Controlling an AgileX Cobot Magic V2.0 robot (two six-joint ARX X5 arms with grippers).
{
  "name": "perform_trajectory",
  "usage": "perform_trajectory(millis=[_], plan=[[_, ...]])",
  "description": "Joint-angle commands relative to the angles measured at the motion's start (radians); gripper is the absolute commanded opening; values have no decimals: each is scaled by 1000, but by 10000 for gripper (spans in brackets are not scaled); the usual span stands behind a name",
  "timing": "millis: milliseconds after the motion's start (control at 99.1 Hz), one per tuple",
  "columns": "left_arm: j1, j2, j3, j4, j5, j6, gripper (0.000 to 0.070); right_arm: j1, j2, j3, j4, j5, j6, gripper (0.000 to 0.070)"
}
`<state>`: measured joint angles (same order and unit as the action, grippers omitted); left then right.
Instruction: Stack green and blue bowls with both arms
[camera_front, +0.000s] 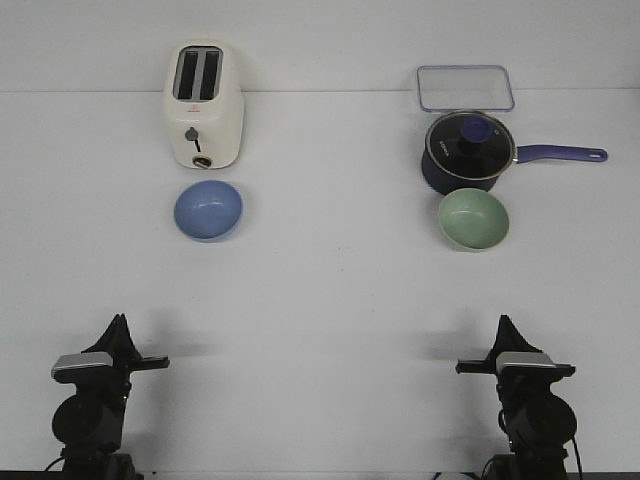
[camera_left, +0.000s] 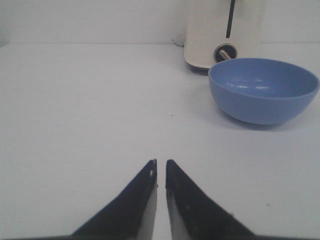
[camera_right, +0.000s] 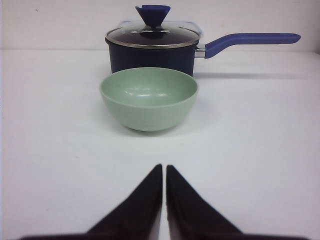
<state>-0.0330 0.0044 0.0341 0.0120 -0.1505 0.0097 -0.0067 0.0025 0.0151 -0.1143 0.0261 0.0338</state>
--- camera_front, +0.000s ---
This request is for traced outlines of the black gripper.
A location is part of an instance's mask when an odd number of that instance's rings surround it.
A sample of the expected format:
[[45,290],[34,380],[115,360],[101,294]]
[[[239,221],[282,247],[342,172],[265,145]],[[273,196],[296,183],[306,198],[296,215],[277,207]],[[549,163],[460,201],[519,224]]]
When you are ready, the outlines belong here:
[[126,399],[131,391],[132,373],[169,367],[167,355],[145,356],[135,347],[124,314],[114,316],[94,344],[94,350],[108,352],[114,360],[113,368],[104,370],[102,373],[91,374],[86,382],[75,385],[78,390],[93,392],[105,399]]
[[[526,341],[511,318],[506,314],[502,314],[499,318],[494,342],[495,358],[493,360],[489,358],[485,358],[484,360],[459,360],[455,366],[455,371],[458,374],[487,374],[496,377],[496,357],[505,350],[513,352],[534,352],[535,347]],[[549,395],[552,384],[575,374],[574,365],[554,363],[557,369],[547,374],[534,374],[532,376],[514,375],[503,380],[499,380],[496,377],[496,390],[499,398],[501,400],[515,400],[517,397],[530,398]]]

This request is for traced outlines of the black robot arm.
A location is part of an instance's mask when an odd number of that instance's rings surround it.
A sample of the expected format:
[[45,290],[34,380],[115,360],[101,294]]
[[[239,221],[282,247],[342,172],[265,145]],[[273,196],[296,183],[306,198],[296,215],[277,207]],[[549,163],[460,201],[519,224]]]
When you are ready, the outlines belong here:
[[509,452],[493,455],[482,479],[566,479],[565,445],[575,441],[577,417],[570,405],[551,391],[551,385],[576,372],[571,364],[556,363],[525,340],[503,314],[495,341],[481,360],[460,360],[458,374],[493,375],[501,405],[498,425],[507,436]]
[[134,372],[164,369],[166,356],[144,357],[136,348],[122,313],[114,316],[96,343],[63,355],[51,368],[59,384],[72,384],[75,394],[57,408],[54,437],[63,444],[64,479],[142,479],[132,456],[121,453],[126,406]]

